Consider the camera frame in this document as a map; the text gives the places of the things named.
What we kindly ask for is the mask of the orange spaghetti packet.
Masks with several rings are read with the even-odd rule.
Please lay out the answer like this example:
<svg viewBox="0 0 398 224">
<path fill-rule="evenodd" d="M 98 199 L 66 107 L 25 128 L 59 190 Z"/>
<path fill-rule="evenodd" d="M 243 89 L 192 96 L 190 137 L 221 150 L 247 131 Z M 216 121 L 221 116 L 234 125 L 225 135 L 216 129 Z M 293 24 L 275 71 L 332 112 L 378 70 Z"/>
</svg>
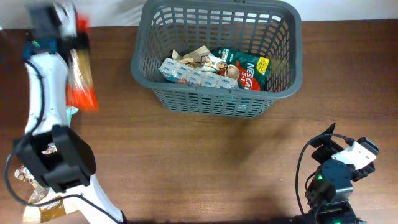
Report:
<svg viewBox="0 0 398 224">
<path fill-rule="evenodd" d="M 77 14 L 77 36 L 72 39 L 70 74 L 66 87 L 66 103 L 84 111 L 97 111 L 93 77 L 90 65 L 90 40 L 88 38 L 88 19 Z"/>
</svg>

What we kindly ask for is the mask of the green Nescafe coffee bag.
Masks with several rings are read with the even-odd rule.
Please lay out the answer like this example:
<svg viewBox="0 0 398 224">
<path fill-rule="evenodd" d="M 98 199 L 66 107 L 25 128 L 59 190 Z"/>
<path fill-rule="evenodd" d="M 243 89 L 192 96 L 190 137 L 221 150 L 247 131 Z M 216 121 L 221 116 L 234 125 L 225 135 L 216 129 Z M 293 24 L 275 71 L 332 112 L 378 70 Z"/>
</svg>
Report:
<svg viewBox="0 0 398 224">
<path fill-rule="evenodd" d="M 211 53 L 226 63 L 226 68 L 221 69 L 219 74 L 236 79 L 239 88 L 254 91 L 266 90 L 271 70 L 271 61 L 268 58 L 227 47 L 218 47 Z"/>
</svg>

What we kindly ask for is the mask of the grey plastic basket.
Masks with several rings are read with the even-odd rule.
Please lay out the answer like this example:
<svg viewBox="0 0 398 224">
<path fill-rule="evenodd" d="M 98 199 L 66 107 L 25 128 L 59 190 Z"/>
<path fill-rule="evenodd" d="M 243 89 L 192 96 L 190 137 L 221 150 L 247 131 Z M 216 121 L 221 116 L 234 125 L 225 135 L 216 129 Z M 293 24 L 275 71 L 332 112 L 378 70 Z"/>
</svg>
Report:
<svg viewBox="0 0 398 224">
<path fill-rule="evenodd" d="M 261 55 L 271 61 L 263 91 L 167 82 L 159 67 L 172 50 L 201 46 Z M 303 82 L 302 20 L 284 1 L 147 1 L 142 8 L 131 73 L 163 106 L 183 113 L 255 118 Z"/>
</svg>

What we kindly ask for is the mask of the cream paper pouch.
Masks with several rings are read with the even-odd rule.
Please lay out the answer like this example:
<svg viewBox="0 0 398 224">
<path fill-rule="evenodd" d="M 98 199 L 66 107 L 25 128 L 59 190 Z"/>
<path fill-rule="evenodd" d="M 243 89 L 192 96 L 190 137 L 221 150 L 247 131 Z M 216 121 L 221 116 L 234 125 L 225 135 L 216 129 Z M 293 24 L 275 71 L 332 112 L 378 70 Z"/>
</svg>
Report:
<svg viewBox="0 0 398 224">
<path fill-rule="evenodd" d="M 184 56 L 172 50 L 170 56 L 171 59 L 200 71 L 218 73 L 228 68 L 228 64 L 214 56 L 206 46 L 201 46 Z"/>
</svg>

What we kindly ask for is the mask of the pink blue tissue multipack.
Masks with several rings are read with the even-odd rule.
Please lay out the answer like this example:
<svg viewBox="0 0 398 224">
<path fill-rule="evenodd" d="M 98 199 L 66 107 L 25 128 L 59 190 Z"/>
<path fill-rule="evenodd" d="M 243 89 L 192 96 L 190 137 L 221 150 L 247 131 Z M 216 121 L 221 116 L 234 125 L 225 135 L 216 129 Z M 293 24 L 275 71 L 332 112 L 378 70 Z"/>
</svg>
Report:
<svg viewBox="0 0 398 224">
<path fill-rule="evenodd" d="M 227 90 L 239 89 L 238 81 L 233 78 L 224 77 L 213 72 L 200 71 L 171 58 L 163 61 L 159 67 L 159 72 L 166 80 L 177 84 Z"/>
</svg>

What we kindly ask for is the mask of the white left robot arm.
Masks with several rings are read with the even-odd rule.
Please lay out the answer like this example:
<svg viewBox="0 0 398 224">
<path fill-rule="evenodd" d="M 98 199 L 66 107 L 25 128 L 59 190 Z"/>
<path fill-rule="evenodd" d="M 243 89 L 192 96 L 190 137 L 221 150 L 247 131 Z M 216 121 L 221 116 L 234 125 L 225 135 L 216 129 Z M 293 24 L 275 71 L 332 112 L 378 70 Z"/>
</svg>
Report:
<svg viewBox="0 0 398 224">
<path fill-rule="evenodd" d="M 70 127 L 69 108 L 97 107 L 86 21 L 71 2 L 28 6 L 32 30 L 22 58 L 29 75 L 29 118 L 11 156 L 16 176 L 32 183 L 24 220 L 47 222 L 80 211 L 90 223 L 126 223 L 96 178 L 91 147 Z"/>
</svg>

